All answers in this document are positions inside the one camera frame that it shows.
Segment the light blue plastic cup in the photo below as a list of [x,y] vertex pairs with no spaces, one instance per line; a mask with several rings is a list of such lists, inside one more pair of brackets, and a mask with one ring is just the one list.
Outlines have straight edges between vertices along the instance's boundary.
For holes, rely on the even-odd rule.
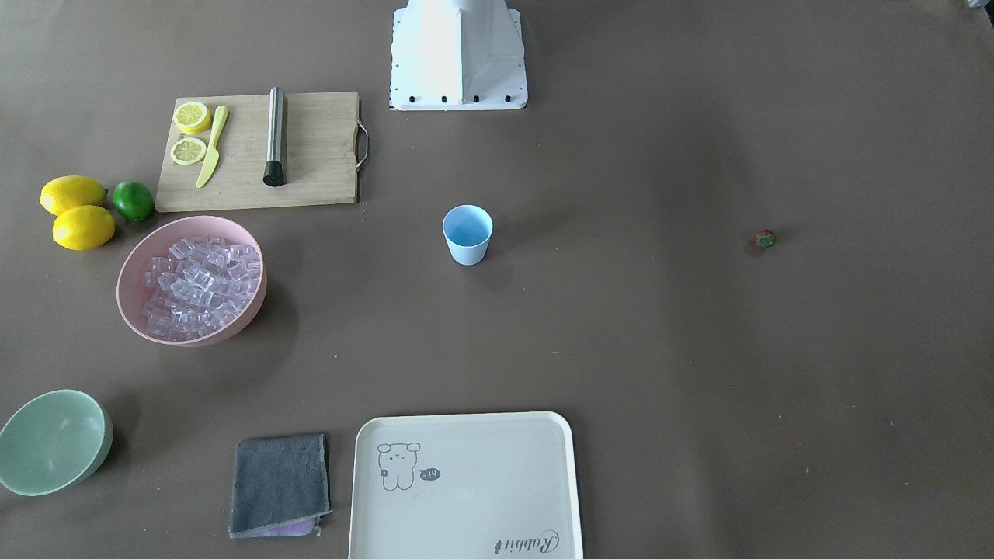
[[443,234],[451,258],[459,265],[474,266],[485,257],[493,233],[493,219],[486,209],[459,205],[443,219]]

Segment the pile of clear ice cubes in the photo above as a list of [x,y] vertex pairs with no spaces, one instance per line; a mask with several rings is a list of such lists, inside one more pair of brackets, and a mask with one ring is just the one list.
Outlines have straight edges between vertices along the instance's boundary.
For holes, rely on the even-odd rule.
[[181,238],[149,259],[141,309],[153,339],[192,341],[230,325],[262,287],[262,256],[222,237]]

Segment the cream rabbit tray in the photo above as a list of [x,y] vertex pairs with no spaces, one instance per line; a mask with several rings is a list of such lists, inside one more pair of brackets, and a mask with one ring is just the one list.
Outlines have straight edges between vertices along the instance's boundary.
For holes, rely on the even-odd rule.
[[553,411],[373,418],[349,557],[582,558],[571,426]]

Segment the steel muddler black tip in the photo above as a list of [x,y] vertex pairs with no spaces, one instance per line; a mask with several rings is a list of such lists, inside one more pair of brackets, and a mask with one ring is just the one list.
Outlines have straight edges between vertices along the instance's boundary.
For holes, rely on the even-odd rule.
[[283,163],[283,114],[283,89],[273,86],[269,91],[269,129],[262,178],[263,183],[270,187],[281,187],[286,182]]

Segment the red strawberry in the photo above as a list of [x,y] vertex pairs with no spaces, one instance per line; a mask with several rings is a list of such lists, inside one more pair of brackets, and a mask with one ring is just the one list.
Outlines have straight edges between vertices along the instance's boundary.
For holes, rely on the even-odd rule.
[[768,250],[768,248],[772,248],[777,244],[777,233],[770,229],[762,229],[755,233],[753,244],[759,250]]

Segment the grey folded cloth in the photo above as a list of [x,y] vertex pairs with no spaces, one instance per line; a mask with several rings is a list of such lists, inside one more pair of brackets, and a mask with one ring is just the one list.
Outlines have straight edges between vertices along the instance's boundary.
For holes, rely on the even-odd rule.
[[331,512],[326,436],[263,436],[235,446],[232,539],[319,534]]

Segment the pink bowl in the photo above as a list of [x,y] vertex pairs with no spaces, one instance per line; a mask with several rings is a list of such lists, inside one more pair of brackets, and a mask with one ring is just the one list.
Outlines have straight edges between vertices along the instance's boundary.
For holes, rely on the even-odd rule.
[[[144,272],[149,267],[149,259],[163,257],[169,251],[170,245],[175,243],[175,241],[181,240],[181,238],[214,236],[227,238],[234,243],[245,243],[256,248],[256,251],[260,254],[260,258],[262,258],[262,283],[260,283],[260,290],[249,301],[248,308],[230,325],[223,327],[219,332],[192,341],[153,339],[144,330],[145,319],[141,314],[143,304],[145,304],[151,294],[150,290],[144,286]],[[238,225],[234,220],[226,218],[192,216],[172,220],[172,222],[166,225],[157,227],[146,238],[139,241],[134,250],[125,259],[125,263],[120,270],[116,284],[116,298],[122,318],[143,339],[167,346],[198,347],[217,344],[241,332],[255,318],[259,309],[262,307],[262,302],[266,295],[267,280],[269,279],[267,279],[266,275],[262,248],[260,248],[258,241],[245,227]]]

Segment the wooden cutting board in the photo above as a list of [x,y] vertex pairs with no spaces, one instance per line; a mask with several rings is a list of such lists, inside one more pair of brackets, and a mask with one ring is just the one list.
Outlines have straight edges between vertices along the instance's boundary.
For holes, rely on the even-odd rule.
[[357,202],[358,92],[287,93],[283,109],[285,184],[263,183],[269,135],[269,96],[201,98],[228,107],[219,140],[219,165],[196,188],[201,164],[181,166],[164,155],[155,188],[160,213],[299,207]]

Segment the yellow plastic knife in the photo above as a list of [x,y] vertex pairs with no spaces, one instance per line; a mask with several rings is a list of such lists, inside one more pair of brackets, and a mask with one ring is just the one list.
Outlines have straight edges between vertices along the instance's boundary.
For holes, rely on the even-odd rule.
[[227,106],[221,105],[214,110],[212,127],[210,127],[210,136],[207,143],[207,148],[205,156],[203,156],[203,162],[201,166],[198,178],[196,178],[196,188],[201,189],[208,184],[210,177],[213,176],[214,170],[220,162],[220,152],[219,152],[219,141],[221,139],[221,132],[223,132],[224,127],[228,121],[228,110]]

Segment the lemon slice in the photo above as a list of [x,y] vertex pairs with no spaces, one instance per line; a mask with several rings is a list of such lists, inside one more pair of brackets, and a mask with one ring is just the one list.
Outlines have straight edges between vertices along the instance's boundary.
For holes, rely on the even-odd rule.
[[177,106],[172,121],[182,134],[199,134],[212,127],[213,113],[206,103],[191,100]]
[[180,166],[196,164],[206,157],[208,145],[198,137],[184,137],[171,145],[169,156],[172,162]]

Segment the green lime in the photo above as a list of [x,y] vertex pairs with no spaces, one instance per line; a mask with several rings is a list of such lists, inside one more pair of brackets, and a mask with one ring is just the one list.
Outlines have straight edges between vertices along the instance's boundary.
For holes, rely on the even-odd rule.
[[113,189],[113,206],[127,220],[147,220],[154,211],[154,197],[140,182],[120,182]]

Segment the yellow lemon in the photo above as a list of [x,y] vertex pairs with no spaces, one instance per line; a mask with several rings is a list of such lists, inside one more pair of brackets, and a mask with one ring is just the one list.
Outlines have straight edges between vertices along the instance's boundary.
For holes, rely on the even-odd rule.
[[85,175],[64,175],[50,180],[40,191],[39,203],[50,214],[61,216],[81,206],[102,206],[107,190]]
[[106,208],[84,205],[61,213],[54,220],[54,243],[72,251],[85,251],[105,244],[115,234],[115,220]]

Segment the green bowl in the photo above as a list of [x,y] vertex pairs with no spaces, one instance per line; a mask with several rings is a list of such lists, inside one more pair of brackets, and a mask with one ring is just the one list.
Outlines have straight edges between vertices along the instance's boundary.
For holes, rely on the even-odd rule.
[[1,481],[24,496],[49,495],[81,484],[113,445],[113,422],[88,394],[50,391],[25,403],[1,432]]

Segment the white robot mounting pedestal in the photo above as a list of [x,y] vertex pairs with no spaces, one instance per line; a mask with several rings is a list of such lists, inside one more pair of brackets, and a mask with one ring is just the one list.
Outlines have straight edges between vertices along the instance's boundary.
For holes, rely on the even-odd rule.
[[388,92],[397,111],[524,109],[520,12],[504,1],[408,1],[393,14]]

